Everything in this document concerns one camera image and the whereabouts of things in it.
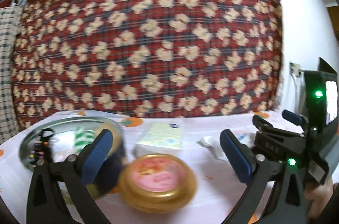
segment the green and white striped packet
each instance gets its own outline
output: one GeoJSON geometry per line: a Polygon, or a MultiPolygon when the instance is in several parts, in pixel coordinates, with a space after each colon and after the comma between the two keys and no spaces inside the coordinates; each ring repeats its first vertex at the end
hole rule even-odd
{"type": "Polygon", "coordinates": [[[92,144],[96,138],[94,131],[78,127],[74,135],[74,149],[79,154],[85,146],[92,144]]]}

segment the green led indicator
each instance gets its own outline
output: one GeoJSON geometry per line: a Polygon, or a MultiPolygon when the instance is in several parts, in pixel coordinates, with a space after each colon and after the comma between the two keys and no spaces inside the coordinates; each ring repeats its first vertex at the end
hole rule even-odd
{"type": "Polygon", "coordinates": [[[323,96],[323,93],[321,91],[317,91],[316,96],[317,96],[318,99],[320,99],[320,97],[323,96]]]}
{"type": "Polygon", "coordinates": [[[294,160],[293,158],[288,159],[287,162],[288,162],[291,166],[294,166],[294,165],[296,164],[296,160],[294,160]]]}

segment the table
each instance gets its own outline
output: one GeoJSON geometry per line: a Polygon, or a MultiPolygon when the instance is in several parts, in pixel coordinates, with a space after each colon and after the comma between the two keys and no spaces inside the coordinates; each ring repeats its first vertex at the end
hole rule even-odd
{"type": "MultiPolygon", "coordinates": [[[[276,128],[301,133],[297,127],[284,120],[279,114],[268,111],[267,119],[276,128]]],[[[22,224],[26,223],[26,202],[32,173],[19,161],[18,149],[23,138],[35,127],[43,123],[70,115],[58,112],[14,136],[0,145],[4,154],[0,156],[0,195],[14,217],[22,224]]],[[[183,126],[183,150],[179,157],[185,161],[194,171],[198,190],[189,205],[183,209],[165,215],[147,214],[138,212],[124,204],[119,194],[109,194],[96,201],[107,218],[114,223],[139,223],[139,224],[220,224],[228,215],[245,190],[229,163],[216,160],[210,151],[201,147],[197,142],[204,136],[218,136],[223,129],[231,129],[235,134],[255,133],[251,119],[253,113],[211,116],[200,118],[175,118],[175,119],[144,119],[144,123],[138,127],[124,127],[124,138],[128,160],[132,161],[133,148],[150,123],[172,122],[183,126]]],[[[339,181],[339,169],[333,174],[333,181],[339,181]]],[[[267,185],[263,198],[257,208],[260,214],[267,202],[272,182],[267,185]]],[[[73,218],[83,223],[74,206],[68,206],[73,218]]]]}

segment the tissue box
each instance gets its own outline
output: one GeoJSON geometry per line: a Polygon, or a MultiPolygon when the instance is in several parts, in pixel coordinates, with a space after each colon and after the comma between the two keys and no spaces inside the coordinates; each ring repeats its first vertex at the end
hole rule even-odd
{"type": "Polygon", "coordinates": [[[183,130],[174,123],[152,123],[136,144],[136,156],[164,153],[178,156],[182,150],[183,130]]]}

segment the red plaid fabric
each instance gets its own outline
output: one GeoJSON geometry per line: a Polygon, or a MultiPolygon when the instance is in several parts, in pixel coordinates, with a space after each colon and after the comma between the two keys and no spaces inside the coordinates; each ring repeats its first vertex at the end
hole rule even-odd
{"type": "Polygon", "coordinates": [[[144,118],[270,109],[279,0],[29,0],[13,95],[30,126],[96,109],[144,118]]]}

